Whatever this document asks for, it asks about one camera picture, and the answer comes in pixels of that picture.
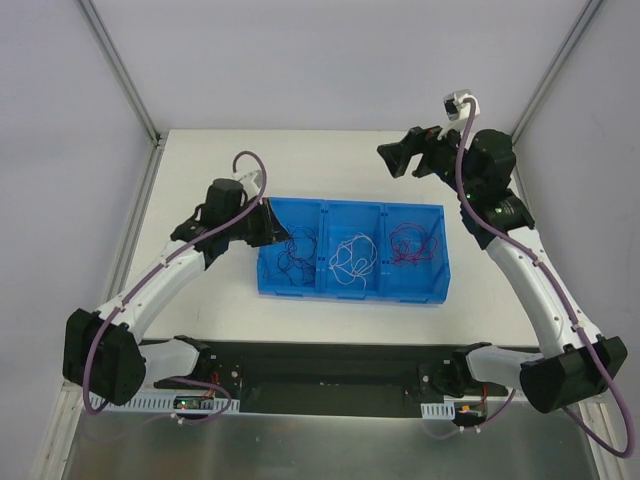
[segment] tangled cable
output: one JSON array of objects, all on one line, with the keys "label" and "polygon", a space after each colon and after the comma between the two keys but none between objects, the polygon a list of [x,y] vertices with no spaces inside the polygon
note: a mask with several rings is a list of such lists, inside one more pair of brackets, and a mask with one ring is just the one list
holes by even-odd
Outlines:
[{"label": "tangled cable", "polygon": [[[428,249],[430,240],[433,240],[432,249]],[[391,232],[389,241],[392,251],[391,263],[396,267],[418,265],[420,262],[429,261],[433,258],[438,246],[438,239],[430,237],[427,231],[417,223],[401,223]],[[420,247],[412,251],[411,244],[418,242]]]},{"label": "tangled cable", "polygon": [[[354,262],[353,244],[360,239],[366,240],[371,244],[371,254],[369,255],[369,259],[361,257]],[[346,251],[347,255],[346,258],[341,261],[340,252],[342,251]],[[369,238],[364,233],[358,233],[351,240],[340,242],[338,248],[336,249],[335,255],[329,259],[329,270],[333,272],[333,275],[336,277],[337,282],[342,285],[350,285],[356,281],[356,278],[361,278],[363,281],[362,289],[366,290],[367,279],[365,277],[373,272],[373,267],[377,261],[378,249],[373,243],[373,240],[371,240],[371,238]],[[338,275],[338,271],[341,271],[345,275],[350,277],[350,280],[343,282]]]},{"label": "tangled cable", "polygon": [[[271,278],[276,275],[284,275],[289,279],[291,285],[298,287],[313,285],[316,279],[315,256],[318,250],[318,234],[310,227],[296,225],[287,225],[287,231],[291,238],[283,244],[284,250],[278,254],[276,261],[278,271],[269,274],[265,268],[262,277]],[[310,253],[308,255],[299,254],[299,247],[303,251],[308,249],[305,245],[306,242],[311,246]],[[301,279],[299,281],[296,272],[300,272]]]}]

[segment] red wire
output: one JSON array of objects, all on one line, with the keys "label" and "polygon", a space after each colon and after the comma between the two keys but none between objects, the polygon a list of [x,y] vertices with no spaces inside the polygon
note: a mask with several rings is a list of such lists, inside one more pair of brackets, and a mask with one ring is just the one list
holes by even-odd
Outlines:
[{"label": "red wire", "polygon": [[489,396],[489,388],[487,388],[487,384],[482,385],[482,402],[481,405],[486,405],[487,397]]},{"label": "red wire", "polygon": [[[211,382],[213,383],[213,385],[218,385],[218,383],[220,383],[220,375],[218,375],[218,372],[213,372],[213,375],[211,375]],[[210,400],[211,398],[213,398],[213,395],[216,393],[213,385],[211,386],[209,391],[202,396],[203,400]]]},{"label": "red wire", "polygon": [[[415,243],[416,234],[420,237],[420,247],[412,250],[411,243]],[[409,264],[418,265],[420,262],[429,261],[433,259],[433,255],[438,247],[438,239],[429,237],[426,230],[417,223],[401,223],[391,232],[389,240],[393,252],[391,263],[398,267]],[[433,240],[433,248],[427,250],[430,240]]]}]

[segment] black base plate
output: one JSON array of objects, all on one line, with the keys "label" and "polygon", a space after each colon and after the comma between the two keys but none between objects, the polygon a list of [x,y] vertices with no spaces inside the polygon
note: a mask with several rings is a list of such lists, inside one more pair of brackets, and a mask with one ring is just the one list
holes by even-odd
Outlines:
[{"label": "black base plate", "polygon": [[[247,413],[421,417],[421,403],[440,403],[430,385],[456,345],[386,346],[203,342],[215,352],[218,380]],[[536,351],[535,349],[518,349]],[[161,381],[157,388],[184,385]],[[482,387],[468,395],[481,395]],[[489,384],[489,395],[507,390]]]}]

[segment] cable clip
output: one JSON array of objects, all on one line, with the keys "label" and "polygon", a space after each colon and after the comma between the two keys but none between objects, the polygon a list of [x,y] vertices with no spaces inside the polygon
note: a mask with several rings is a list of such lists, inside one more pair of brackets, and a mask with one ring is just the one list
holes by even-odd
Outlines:
[{"label": "cable clip", "polygon": [[574,323],[573,325],[571,325],[571,330],[573,330],[574,332],[577,332],[579,328],[584,330],[585,325],[586,324],[584,323],[584,320],[578,320],[578,323]]},{"label": "cable clip", "polygon": [[536,259],[533,261],[533,266],[537,267],[539,266],[541,263],[545,263],[546,261],[546,257],[544,255],[536,255]]},{"label": "cable clip", "polygon": [[249,199],[255,197],[262,188],[264,182],[262,172],[260,170],[253,170],[249,173],[235,172],[233,179],[242,184],[242,188],[247,193]]},{"label": "cable clip", "polygon": [[118,296],[116,297],[116,301],[117,301],[117,302],[116,302],[116,304],[115,304],[115,308],[117,308],[117,309],[120,311],[120,313],[122,313],[122,312],[124,312],[124,311],[125,311],[124,303],[122,303],[122,298],[123,298],[123,297],[122,297],[121,295],[118,295]]},{"label": "cable clip", "polygon": [[473,98],[476,101],[476,117],[480,115],[480,105],[478,99],[471,94],[470,90],[458,90],[444,97],[444,108],[447,111],[450,123],[438,134],[438,140],[442,140],[449,130],[462,130],[471,115],[471,105],[466,103],[466,98]]}]

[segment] metal floor panel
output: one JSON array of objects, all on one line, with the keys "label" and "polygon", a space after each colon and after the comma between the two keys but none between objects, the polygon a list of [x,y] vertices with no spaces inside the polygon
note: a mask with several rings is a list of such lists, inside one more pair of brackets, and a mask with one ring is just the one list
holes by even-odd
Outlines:
[{"label": "metal floor panel", "polygon": [[[86,429],[110,437],[148,418],[105,412],[88,419]],[[162,419],[106,445],[76,433],[63,478],[599,478],[585,436],[561,413],[541,415],[515,403],[480,434],[445,441],[428,435],[447,429],[449,422],[417,419],[236,414],[181,427]]]}]

